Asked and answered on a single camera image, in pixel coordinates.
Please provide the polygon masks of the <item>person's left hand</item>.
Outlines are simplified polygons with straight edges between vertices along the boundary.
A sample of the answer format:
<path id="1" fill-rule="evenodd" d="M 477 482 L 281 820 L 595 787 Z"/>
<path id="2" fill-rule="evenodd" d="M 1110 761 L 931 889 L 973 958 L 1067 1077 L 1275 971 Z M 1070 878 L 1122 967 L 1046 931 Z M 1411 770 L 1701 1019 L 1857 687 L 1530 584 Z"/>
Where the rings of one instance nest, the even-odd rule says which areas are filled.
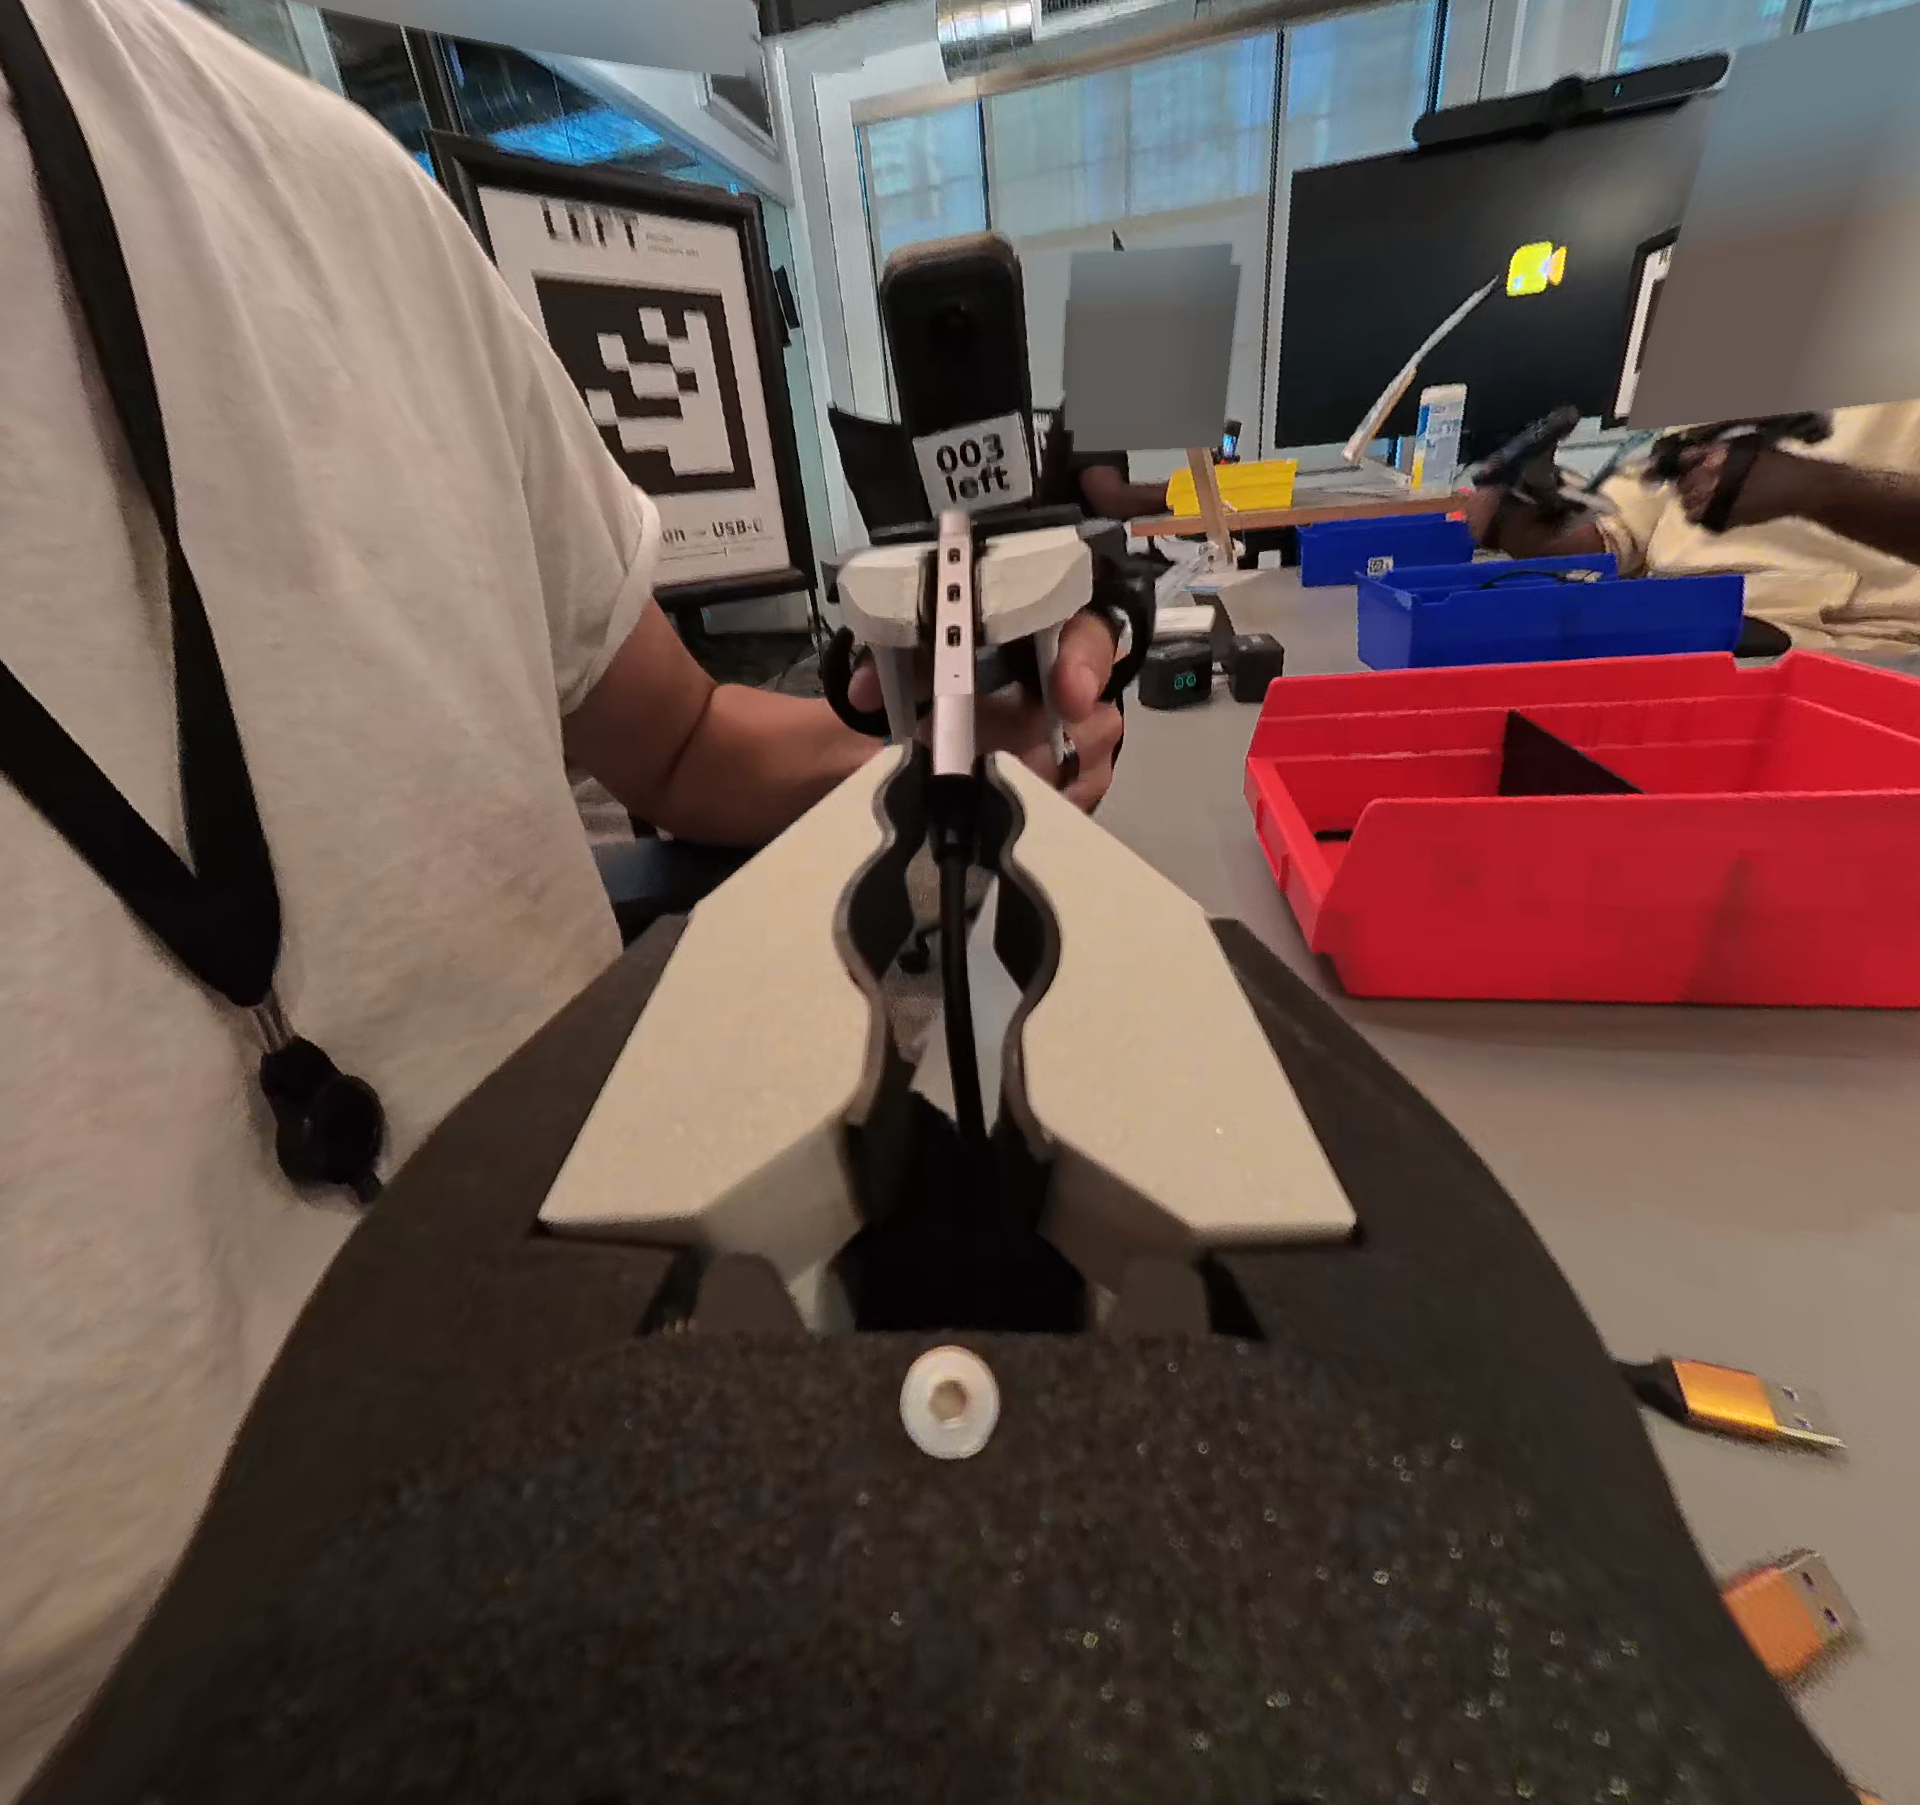
<path id="1" fill-rule="evenodd" d="M 1074 766 L 1049 740 L 1046 707 L 1026 687 L 976 705 L 973 734 L 986 754 L 1012 754 L 1056 783 L 1074 810 L 1093 815 L 1115 782 L 1122 708 L 1104 700 L 1120 644 L 1110 617 L 1084 607 L 1061 627 L 1049 673 L 1052 712 Z"/>

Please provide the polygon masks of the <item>black cable orange plugs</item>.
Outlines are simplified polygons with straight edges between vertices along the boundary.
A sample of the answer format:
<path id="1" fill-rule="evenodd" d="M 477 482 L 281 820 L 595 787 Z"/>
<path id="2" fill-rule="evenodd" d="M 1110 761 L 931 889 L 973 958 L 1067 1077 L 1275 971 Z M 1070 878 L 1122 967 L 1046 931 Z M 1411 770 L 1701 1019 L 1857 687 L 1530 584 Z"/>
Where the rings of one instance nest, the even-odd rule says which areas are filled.
<path id="1" fill-rule="evenodd" d="M 1721 1599 L 1766 1675 L 1786 1687 L 1816 1675 L 1851 1647 L 1859 1632 L 1859 1615 L 1830 1561 L 1813 1550 L 1798 1550 L 1726 1577 Z"/>
<path id="2" fill-rule="evenodd" d="M 1755 1371 L 1698 1359 L 1618 1361 L 1633 1398 L 1698 1433 L 1812 1452 L 1840 1452 L 1844 1438 L 1819 1395 Z"/>

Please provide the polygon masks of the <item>grey USB hub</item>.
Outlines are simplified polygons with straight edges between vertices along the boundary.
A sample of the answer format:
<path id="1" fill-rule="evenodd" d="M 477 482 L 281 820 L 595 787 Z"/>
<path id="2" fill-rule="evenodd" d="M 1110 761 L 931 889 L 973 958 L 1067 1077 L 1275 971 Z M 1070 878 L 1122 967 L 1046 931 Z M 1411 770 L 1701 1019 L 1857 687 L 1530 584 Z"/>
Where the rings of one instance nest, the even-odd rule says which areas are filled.
<path id="1" fill-rule="evenodd" d="M 976 550 L 972 519 L 940 511 L 931 570 L 931 774 L 960 783 L 972 780 L 976 748 Z"/>

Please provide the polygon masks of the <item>red storage bin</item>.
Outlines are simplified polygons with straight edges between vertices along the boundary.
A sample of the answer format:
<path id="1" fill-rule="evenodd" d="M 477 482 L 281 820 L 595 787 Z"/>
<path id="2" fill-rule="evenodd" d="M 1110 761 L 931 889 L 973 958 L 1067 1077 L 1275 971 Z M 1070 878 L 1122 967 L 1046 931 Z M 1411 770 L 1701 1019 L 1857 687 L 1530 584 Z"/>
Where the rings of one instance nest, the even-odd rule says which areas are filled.
<path id="1" fill-rule="evenodd" d="M 1641 787 L 1500 798 L 1508 712 Z M 1918 1002 L 1918 685 L 1792 649 L 1303 676 L 1252 828 L 1363 999 Z"/>

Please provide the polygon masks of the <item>framed black white tag poster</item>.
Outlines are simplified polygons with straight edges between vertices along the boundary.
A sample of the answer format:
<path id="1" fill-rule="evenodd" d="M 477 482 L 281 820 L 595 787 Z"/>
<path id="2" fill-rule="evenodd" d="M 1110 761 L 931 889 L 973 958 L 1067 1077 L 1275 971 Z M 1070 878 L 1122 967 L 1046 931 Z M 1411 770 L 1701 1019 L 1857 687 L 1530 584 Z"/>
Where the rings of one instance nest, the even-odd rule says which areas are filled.
<path id="1" fill-rule="evenodd" d="M 661 607 L 817 597 L 761 199 L 467 135 L 424 142 L 615 468 L 653 503 Z"/>

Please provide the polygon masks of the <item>blue storage bin white label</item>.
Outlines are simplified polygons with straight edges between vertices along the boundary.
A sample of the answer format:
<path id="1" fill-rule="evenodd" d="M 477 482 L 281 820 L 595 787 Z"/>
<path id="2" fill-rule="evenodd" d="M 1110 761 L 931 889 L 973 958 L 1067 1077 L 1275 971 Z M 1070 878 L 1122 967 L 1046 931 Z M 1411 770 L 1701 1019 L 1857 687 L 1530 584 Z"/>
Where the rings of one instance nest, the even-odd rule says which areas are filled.
<path id="1" fill-rule="evenodd" d="M 1475 557 L 1473 530 L 1459 511 L 1370 514 L 1322 519 L 1298 529 L 1298 570 L 1305 588 L 1347 588 L 1370 576 L 1407 567 L 1454 567 Z"/>

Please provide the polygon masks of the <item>yellow storage bin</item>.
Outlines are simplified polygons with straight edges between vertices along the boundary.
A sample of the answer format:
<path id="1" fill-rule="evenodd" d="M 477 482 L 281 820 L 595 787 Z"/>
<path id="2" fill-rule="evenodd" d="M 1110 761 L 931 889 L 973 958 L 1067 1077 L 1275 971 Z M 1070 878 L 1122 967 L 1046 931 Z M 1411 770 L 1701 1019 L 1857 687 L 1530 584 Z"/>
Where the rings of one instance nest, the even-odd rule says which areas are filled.
<path id="1" fill-rule="evenodd" d="M 1221 507 L 1235 514 L 1283 511 L 1292 505 L 1298 458 L 1255 463 L 1214 463 Z M 1179 468 L 1165 482 L 1165 511 L 1175 519 L 1199 519 L 1192 468 Z"/>

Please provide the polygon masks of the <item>grey desk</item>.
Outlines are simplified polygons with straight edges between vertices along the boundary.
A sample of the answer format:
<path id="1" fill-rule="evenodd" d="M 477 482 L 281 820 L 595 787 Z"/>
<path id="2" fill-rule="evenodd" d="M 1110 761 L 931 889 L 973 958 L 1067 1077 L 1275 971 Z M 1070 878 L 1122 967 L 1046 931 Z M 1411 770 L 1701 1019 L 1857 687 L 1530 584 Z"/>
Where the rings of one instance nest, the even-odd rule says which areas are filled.
<path id="1" fill-rule="evenodd" d="M 1821 1551 L 1859 1632 L 1798 1689 L 1847 1776 L 1918 1781 L 1914 1017 L 1350 999 L 1305 951 L 1251 828 L 1258 712 L 1123 707 L 1100 824 L 1241 921 L 1441 1111 L 1624 1359 L 1807 1385 L 1841 1452 L 1648 1415 L 1715 1574 Z"/>

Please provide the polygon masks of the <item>person's left forearm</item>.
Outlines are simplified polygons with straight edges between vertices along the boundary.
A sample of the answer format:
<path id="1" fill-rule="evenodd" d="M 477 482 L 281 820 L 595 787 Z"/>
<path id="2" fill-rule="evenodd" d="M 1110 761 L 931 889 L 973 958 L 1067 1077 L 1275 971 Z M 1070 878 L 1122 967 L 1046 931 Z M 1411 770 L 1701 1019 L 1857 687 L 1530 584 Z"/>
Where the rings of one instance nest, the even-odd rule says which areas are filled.
<path id="1" fill-rule="evenodd" d="M 647 602 L 562 715 L 566 762 L 657 834 L 761 848 L 881 748 L 825 701 L 716 682 Z"/>

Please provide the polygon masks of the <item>operator in white shirt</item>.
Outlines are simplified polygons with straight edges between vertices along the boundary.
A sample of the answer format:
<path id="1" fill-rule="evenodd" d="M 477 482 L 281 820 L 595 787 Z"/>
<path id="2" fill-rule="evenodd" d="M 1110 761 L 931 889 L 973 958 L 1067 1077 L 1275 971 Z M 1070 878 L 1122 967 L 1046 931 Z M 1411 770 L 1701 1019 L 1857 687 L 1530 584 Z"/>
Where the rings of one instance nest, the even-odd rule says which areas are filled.
<path id="1" fill-rule="evenodd" d="M 657 514 L 444 193 L 178 0 L 21 0 L 149 345 L 291 1026 L 399 1167 L 617 953 L 562 766 Z M 4 787 L 4 1801 L 82 1715 L 356 1226 L 252 1026 Z"/>

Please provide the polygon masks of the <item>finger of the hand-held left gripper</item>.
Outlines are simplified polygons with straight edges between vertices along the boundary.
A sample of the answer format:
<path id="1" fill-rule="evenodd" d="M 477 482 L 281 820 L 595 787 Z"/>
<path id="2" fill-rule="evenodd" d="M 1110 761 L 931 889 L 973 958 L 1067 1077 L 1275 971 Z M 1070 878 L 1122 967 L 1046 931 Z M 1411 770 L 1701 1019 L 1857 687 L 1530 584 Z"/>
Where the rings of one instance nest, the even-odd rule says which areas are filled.
<path id="1" fill-rule="evenodd" d="M 924 737 L 938 667 L 938 550 L 881 544 L 837 573 L 834 713 L 864 737 Z"/>
<path id="2" fill-rule="evenodd" d="M 973 692 L 1052 705 L 1061 632 L 1091 602 L 1091 546 L 1077 530 L 1016 530 L 973 544 Z"/>

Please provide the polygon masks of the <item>large black monitor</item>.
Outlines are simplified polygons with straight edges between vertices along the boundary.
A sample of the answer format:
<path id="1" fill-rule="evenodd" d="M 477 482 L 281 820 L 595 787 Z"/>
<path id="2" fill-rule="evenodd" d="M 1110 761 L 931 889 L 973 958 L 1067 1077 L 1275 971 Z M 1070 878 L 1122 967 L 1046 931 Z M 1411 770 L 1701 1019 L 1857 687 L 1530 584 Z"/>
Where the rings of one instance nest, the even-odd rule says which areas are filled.
<path id="1" fill-rule="evenodd" d="M 1462 385 L 1462 452 L 1557 405 L 1614 409 L 1642 246 L 1677 229 L 1715 96 L 1336 161 L 1290 179 L 1275 448 L 1344 443 L 1431 331 L 1380 432 Z"/>

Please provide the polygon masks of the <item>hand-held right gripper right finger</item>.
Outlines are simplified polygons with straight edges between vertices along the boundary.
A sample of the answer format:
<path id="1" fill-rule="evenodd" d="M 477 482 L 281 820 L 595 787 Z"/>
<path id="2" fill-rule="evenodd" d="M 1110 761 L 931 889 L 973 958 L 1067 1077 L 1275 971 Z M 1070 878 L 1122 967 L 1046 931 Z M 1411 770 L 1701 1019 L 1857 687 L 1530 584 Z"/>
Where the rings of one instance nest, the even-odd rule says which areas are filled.
<path id="1" fill-rule="evenodd" d="M 1222 1252 L 1343 1248 L 1356 1209 L 1202 904 L 1008 754 L 982 766 L 999 1114 L 1093 1288 Z"/>

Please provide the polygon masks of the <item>black bin divider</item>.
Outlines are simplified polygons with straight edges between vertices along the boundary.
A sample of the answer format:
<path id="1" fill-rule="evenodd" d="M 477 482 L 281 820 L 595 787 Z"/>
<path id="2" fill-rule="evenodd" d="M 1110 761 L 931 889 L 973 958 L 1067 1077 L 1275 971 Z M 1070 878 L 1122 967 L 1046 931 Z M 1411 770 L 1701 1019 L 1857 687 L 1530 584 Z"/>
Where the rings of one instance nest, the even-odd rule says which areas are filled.
<path id="1" fill-rule="evenodd" d="M 1630 798 L 1641 787 L 1554 737 L 1525 713 L 1508 712 L 1500 734 L 1500 798 Z"/>

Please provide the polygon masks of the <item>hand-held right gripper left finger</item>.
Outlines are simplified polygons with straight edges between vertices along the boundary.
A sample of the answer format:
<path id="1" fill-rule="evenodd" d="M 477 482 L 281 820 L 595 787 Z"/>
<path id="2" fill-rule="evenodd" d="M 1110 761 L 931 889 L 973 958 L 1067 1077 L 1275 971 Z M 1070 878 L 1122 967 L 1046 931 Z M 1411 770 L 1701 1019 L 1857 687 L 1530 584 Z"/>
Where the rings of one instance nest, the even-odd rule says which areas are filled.
<path id="1" fill-rule="evenodd" d="M 839 1255 L 899 1193 L 872 1121 L 911 1075 L 881 985 L 922 841 L 922 757 L 888 743 L 691 909 L 543 1233 L 756 1259 L 807 1327 L 852 1328 Z"/>

